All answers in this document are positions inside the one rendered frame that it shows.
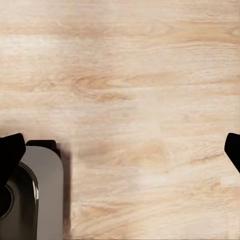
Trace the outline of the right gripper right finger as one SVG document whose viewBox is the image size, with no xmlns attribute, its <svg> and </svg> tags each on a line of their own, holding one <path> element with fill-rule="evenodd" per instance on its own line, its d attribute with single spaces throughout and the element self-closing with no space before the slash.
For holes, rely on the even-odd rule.
<svg viewBox="0 0 240 240">
<path fill-rule="evenodd" d="M 240 134 L 228 134 L 225 141 L 224 151 L 240 172 Z"/>
</svg>

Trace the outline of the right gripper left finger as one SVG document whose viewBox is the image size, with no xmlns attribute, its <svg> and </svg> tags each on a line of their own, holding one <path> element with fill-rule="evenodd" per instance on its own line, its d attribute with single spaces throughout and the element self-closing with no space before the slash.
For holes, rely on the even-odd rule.
<svg viewBox="0 0 240 240">
<path fill-rule="evenodd" d="M 0 193 L 26 152 L 22 133 L 0 138 Z"/>
</svg>

